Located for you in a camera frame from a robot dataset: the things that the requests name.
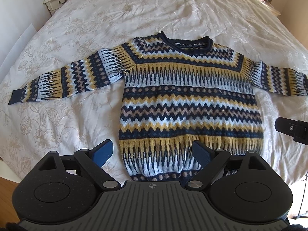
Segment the navy yellow patterned knit sweater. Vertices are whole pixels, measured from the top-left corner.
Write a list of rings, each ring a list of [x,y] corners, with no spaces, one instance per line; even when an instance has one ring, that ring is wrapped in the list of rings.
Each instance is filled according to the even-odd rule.
[[[254,88],[306,96],[307,75],[253,61],[210,37],[137,37],[44,73],[9,103],[66,98],[124,80],[119,147],[133,180],[188,180],[198,140],[235,155],[259,152],[263,126]]]

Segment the cream floral bedspread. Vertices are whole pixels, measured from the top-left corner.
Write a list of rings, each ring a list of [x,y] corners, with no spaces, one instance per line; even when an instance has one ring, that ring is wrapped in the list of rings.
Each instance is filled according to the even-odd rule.
[[[119,182],[191,176],[191,144],[259,153],[287,184],[307,147],[307,50],[258,0],[69,0],[1,83],[1,158],[20,178],[50,151],[105,139]]]

